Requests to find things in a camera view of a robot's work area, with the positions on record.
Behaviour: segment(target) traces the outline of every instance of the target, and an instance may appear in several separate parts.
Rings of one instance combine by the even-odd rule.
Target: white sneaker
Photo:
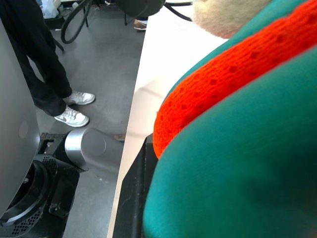
[[[89,122],[89,118],[87,116],[71,109],[69,106],[66,106],[65,111],[54,118],[72,127],[82,127]]]
[[[138,31],[145,31],[147,29],[148,21],[134,20],[134,29]]]
[[[63,98],[63,100],[68,106],[72,104],[87,105],[95,100],[95,95],[91,93],[81,93],[73,91],[73,93],[69,97]]]

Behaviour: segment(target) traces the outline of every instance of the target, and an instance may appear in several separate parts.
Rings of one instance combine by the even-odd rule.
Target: concrete floor
[[[133,24],[124,26],[123,13],[117,8],[92,7],[88,19],[89,28],[84,26],[73,43],[63,44],[64,54],[56,49],[72,88],[96,95],[93,104],[73,108],[90,118],[87,126],[108,134],[125,134],[144,33],[135,31]],[[61,42],[60,32],[53,36]],[[40,132],[72,129],[41,110],[37,116]],[[64,238],[105,238],[114,191],[114,182],[82,173]]]

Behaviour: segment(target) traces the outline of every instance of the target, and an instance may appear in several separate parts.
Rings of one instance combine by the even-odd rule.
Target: black chair leg
[[[85,22],[86,22],[86,27],[89,27],[89,25],[88,25],[88,16],[86,17]]]
[[[59,47],[61,51],[65,52],[64,47],[57,40],[54,39],[54,41],[56,46]]]

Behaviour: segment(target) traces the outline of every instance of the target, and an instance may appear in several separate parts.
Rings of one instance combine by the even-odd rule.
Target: leg
[[[97,7],[100,7],[99,0],[95,0]]]
[[[9,39],[18,58],[35,106],[53,117],[62,114],[66,108],[64,100],[51,87],[36,77],[23,48],[11,36],[9,36]]]
[[[14,27],[18,29],[17,39],[23,39],[19,43],[36,63],[44,81],[61,98],[71,95],[72,90],[66,71],[55,53],[55,40],[44,24],[42,11],[35,0],[4,0],[4,2],[14,11],[12,15],[16,22]]]
[[[135,19],[137,19],[139,21],[147,21],[149,19],[149,17],[136,17]]]
[[[28,38],[20,37],[20,34],[23,34],[24,29],[21,27],[22,22],[16,18],[14,11],[15,6],[11,5],[13,1],[14,0],[0,1],[0,18],[29,86],[34,104],[52,116],[60,115],[65,110],[66,103],[50,86],[40,81],[35,76],[23,44],[24,41],[28,40]]]

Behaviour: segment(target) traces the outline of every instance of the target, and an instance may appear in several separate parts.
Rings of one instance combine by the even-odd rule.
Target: white table
[[[191,17],[192,6],[176,8]],[[164,98],[175,82],[224,39],[212,36],[165,7],[149,18],[107,238],[112,238],[122,180],[138,155]]]

